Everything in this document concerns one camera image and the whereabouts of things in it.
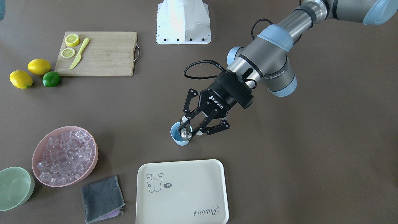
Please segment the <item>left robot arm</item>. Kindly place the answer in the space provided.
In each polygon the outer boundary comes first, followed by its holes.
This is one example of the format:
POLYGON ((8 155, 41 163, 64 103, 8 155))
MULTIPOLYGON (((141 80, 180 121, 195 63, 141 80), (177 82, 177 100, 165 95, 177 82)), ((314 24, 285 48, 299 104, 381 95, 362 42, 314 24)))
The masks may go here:
POLYGON ((287 53, 301 35, 326 19, 380 25, 397 12, 396 0, 303 0, 278 24, 270 22, 247 47, 234 47, 227 56, 227 68, 213 60, 192 63, 190 67, 209 63, 220 69, 215 81, 198 92, 189 89, 183 111, 185 115, 171 128, 174 139, 189 141, 193 136, 229 129, 229 110, 238 103, 252 104, 252 91, 263 83, 277 97, 295 91, 297 77, 287 53))

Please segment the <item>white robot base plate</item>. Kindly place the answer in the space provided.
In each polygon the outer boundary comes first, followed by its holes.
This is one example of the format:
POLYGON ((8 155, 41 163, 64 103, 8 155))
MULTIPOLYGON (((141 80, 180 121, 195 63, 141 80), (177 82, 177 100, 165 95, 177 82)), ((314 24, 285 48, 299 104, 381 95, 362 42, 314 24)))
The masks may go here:
POLYGON ((156 44, 209 44, 209 6, 202 0, 164 0, 157 6, 156 44))

